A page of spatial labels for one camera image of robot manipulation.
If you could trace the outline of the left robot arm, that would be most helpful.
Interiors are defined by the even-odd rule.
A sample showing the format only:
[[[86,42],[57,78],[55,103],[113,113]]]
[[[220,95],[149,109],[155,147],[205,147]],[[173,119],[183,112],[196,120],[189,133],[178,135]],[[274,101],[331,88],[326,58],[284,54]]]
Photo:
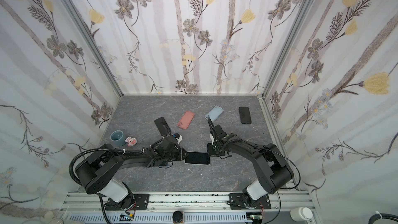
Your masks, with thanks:
[[[69,164],[69,175],[89,195],[107,197],[106,210],[129,210],[137,207],[137,200],[129,187],[116,179],[123,169],[165,168],[169,163],[182,161],[188,152],[181,148],[174,136],[167,136],[151,147],[125,150],[105,144],[75,156]]]

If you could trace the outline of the light blue case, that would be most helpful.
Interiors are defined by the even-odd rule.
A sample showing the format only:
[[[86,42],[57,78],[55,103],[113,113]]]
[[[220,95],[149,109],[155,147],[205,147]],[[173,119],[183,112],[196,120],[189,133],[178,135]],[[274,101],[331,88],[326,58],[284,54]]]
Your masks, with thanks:
[[[223,114],[223,112],[224,109],[216,105],[207,114],[205,114],[205,119],[210,119],[214,122]]]
[[[205,152],[188,152],[184,160],[185,164],[210,165],[210,156]]]

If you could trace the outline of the black phone case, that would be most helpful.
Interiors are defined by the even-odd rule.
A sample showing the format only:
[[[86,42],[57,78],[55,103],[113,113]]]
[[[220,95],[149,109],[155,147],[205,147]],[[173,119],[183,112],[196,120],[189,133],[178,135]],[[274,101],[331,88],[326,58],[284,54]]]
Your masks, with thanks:
[[[251,124],[252,123],[249,107],[240,106],[238,111],[239,111],[240,122],[242,124]]]

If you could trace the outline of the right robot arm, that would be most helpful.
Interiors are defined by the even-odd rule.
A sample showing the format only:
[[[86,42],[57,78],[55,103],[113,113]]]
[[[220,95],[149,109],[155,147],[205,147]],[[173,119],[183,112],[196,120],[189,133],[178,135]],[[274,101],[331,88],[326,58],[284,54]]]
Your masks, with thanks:
[[[255,208],[260,199],[274,194],[294,178],[294,172],[274,144],[258,145],[246,141],[236,134],[227,134],[220,125],[209,123],[211,142],[207,152],[211,157],[229,158],[235,153],[249,160],[257,179],[247,186],[239,200],[230,200],[232,207]]]

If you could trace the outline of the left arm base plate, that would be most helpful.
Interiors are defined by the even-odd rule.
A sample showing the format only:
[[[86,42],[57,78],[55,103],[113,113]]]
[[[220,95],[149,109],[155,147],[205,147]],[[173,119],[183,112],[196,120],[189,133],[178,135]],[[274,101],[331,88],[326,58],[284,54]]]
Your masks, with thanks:
[[[129,194],[119,203],[109,198],[105,203],[107,211],[145,211],[149,203],[150,194]]]

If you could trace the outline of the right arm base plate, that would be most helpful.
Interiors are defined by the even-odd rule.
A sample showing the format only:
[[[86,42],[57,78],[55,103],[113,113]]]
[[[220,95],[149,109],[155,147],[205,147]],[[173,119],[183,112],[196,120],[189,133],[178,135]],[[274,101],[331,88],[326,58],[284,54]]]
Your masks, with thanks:
[[[231,209],[271,209],[271,201],[268,195],[261,197],[258,200],[253,200],[248,194],[245,193],[231,193],[227,204]]]

